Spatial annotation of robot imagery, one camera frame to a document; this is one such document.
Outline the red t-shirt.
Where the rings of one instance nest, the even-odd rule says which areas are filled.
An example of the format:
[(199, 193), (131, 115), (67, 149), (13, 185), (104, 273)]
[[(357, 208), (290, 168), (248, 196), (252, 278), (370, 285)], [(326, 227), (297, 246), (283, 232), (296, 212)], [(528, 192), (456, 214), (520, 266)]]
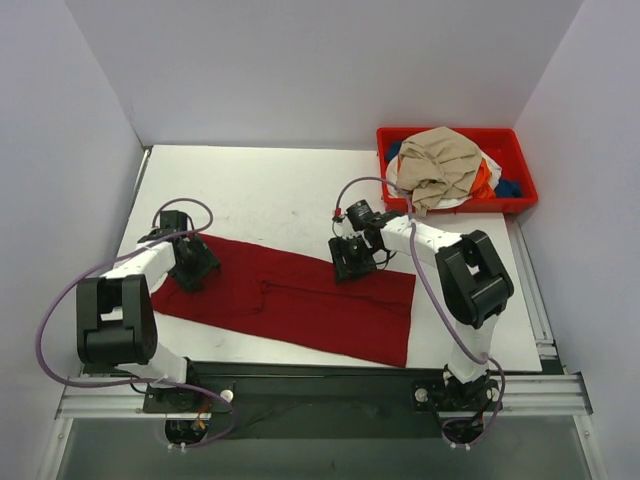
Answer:
[(169, 277), (156, 312), (323, 352), (403, 367), (415, 278), (376, 271), (336, 284), (327, 261), (214, 236), (203, 238), (221, 268), (200, 290)]

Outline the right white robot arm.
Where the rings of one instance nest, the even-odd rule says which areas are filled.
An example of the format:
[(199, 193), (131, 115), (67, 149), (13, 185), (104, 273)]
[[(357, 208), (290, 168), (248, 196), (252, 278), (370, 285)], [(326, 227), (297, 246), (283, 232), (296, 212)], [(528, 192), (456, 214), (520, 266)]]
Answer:
[(445, 366), (443, 395), (465, 408), (489, 380), (490, 348), (513, 282), (491, 239), (480, 230), (460, 234), (427, 226), (401, 212), (336, 214), (328, 245), (335, 281), (363, 278), (379, 269), (374, 255), (411, 258), (420, 283), (454, 348)]

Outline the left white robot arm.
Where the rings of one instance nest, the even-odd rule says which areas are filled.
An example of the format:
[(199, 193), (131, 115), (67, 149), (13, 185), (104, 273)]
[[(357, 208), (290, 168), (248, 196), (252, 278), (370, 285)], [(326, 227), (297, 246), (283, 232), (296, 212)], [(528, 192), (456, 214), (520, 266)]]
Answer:
[(91, 370), (113, 369), (148, 378), (149, 392), (182, 412), (203, 399), (190, 361), (159, 342), (150, 288), (167, 276), (182, 293), (196, 293), (221, 271), (221, 262), (198, 235), (161, 240), (142, 237), (135, 255), (76, 287), (77, 353)]

